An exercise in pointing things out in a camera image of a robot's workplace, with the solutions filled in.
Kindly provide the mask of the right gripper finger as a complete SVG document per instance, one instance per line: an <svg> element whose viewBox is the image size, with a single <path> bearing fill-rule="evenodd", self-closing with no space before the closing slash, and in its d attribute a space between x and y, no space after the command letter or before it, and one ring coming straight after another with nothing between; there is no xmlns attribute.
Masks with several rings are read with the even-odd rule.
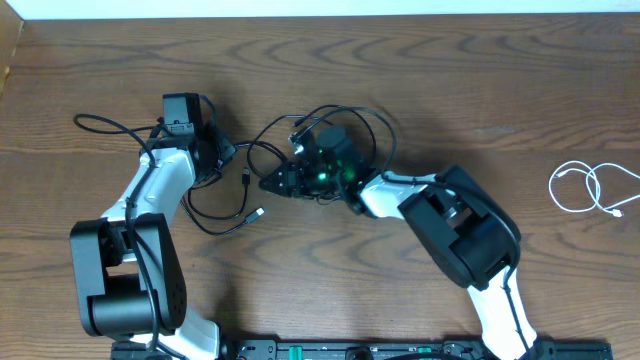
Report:
<svg viewBox="0 0 640 360"><path fill-rule="evenodd" d="M287 170L276 169L259 182L260 188L286 188L288 185Z"/></svg>
<svg viewBox="0 0 640 360"><path fill-rule="evenodd" d="M260 189L267 191L269 193L281 196L281 197L289 197L290 191L289 188L285 185L278 184L261 184Z"/></svg>

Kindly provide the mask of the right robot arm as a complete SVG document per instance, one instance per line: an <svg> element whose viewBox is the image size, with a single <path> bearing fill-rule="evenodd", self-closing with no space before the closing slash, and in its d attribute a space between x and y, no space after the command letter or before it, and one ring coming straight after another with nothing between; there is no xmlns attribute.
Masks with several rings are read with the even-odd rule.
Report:
<svg viewBox="0 0 640 360"><path fill-rule="evenodd" d="M336 197L357 215L404 221L433 262L468 291L482 340L499 359L531 359L537 334L517 285L521 234L513 220L461 167L403 176L375 167L345 128L290 135L295 159L260 180L288 198Z"/></svg>

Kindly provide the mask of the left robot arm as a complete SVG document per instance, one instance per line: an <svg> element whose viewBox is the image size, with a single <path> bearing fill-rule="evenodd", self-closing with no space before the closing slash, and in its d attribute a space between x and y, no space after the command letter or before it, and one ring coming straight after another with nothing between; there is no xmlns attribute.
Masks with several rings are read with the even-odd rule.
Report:
<svg viewBox="0 0 640 360"><path fill-rule="evenodd" d="M124 193L70 232L82 327L130 343L130 358L223 359L231 351L219 326L189 306L170 234L182 197L235 152L216 121L204 120L206 101L164 95L163 120L139 142L139 168Z"/></svg>

